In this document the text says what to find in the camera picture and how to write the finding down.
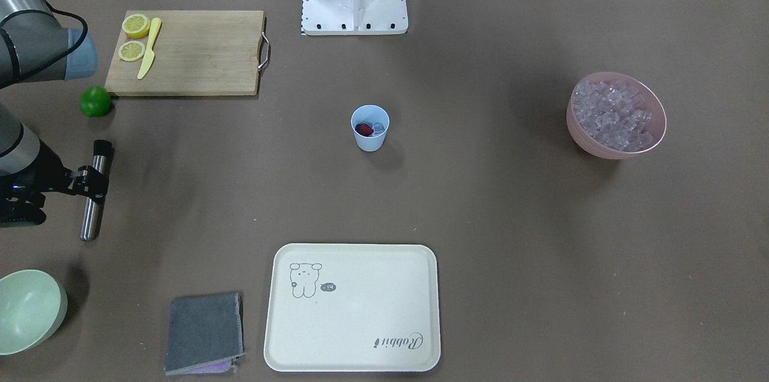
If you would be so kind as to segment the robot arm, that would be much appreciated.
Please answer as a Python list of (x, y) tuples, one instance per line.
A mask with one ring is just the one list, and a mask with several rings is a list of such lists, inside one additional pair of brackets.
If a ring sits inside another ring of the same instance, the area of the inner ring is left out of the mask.
[[(57, 10), (47, 0), (1, 0), (1, 83), (85, 78), (96, 72), (98, 53), (86, 21)], [(94, 142), (94, 161), (69, 169), (27, 125), (1, 110), (2, 227), (44, 223), (46, 193), (84, 196), (102, 206), (108, 192), (106, 166), (114, 149)]]

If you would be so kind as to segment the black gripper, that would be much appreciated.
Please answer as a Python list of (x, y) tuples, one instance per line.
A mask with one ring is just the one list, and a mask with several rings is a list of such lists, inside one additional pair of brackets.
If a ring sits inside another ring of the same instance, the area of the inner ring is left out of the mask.
[(44, 223), (46, 192), (84, 196), (104, 201), (108, 177), (93, 166), (67, 169), (45, 143), (36, 149), (23, 142), (2, 139), (2, 227), (36, 226)]

